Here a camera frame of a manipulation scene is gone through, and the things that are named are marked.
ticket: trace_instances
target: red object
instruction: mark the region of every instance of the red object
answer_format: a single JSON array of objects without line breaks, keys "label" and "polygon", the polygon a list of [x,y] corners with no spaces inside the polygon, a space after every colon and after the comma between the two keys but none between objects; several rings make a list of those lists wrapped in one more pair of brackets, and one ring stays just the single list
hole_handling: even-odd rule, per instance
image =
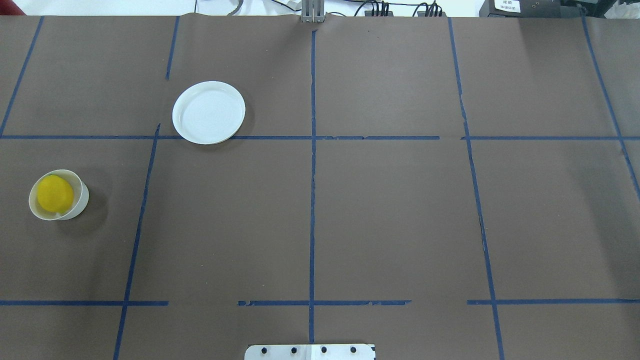
[{"label": "red object", "polygon": [[12,0],[0,0],[0,15],[27,15]]}]

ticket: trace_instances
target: white metal bracket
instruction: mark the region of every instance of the white metal bracket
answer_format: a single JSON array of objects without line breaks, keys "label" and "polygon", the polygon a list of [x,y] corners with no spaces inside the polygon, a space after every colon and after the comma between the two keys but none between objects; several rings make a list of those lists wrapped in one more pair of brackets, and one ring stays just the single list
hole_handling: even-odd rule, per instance
[{"label": "white metal bracket", "polygon": [[302,0],[302,22],[324,22],[324,0]]},{"label": "white metal bracket", "polygon": [[244,360],[376,360],[369,344],[252,345]]}]

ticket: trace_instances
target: yellow fruit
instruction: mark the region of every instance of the yellow fruit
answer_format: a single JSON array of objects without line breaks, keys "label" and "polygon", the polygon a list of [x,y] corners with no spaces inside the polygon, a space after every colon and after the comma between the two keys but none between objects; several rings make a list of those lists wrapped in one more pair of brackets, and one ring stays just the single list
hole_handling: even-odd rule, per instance
[{"label": "yellow fruit", "polygon": [[49,175],[38,184],[38,203],[52,213],[66,213],[73,204],[74,190],[57,175]]}]

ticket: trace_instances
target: white floor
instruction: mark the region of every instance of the white floor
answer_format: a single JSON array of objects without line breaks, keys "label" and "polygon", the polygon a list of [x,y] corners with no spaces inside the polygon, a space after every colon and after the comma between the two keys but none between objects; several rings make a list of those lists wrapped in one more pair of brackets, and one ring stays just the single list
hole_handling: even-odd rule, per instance
[{"label": "white floor", "polygon": [[[206,15],[226,15],[237,0],[13,0],[27,15],[182,15],[194,11]],[[391,3],[419,4],[417,0],[390,0]],[[477,17],[483,0],[438,0],[450,17]],[[353,16],[359,3],[325,0],[327,12]],[[415,6],[391,5],[395,16],[411,16]],[[238,15],[283,15],[292,13],[271,0],[244,0]]]}]

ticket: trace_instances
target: white bowl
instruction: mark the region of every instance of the white bowl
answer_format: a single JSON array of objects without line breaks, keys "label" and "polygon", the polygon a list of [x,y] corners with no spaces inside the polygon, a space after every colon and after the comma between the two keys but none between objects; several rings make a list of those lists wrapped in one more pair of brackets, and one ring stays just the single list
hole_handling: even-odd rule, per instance
[{"label": "white bowl", "polygon": [[[40,181],[42,181],[45,176],[49,175],[60,176],[71,185],[71,189],[74,191],[74,201],[71,204],[71,210],[64,214],[47,211],[38,203],[38,184],[40,184]],[[84,208],[86,208],[88,202],[89,189],[87,189],[86,185],[80,180],[80,177],[70,170],[53,170],[44,174],[36,181],[29,193],[29,209],[31,209],[31,212],[36,217],[42,220],[69,220],[70,218],[80,215]]]},{"label": "white bowl", "polygon": [[219,143],[238,131],[245,110],[236,88],[220,81],[205,81],[188,88],[175,101],[173,126],[190,142]]}]

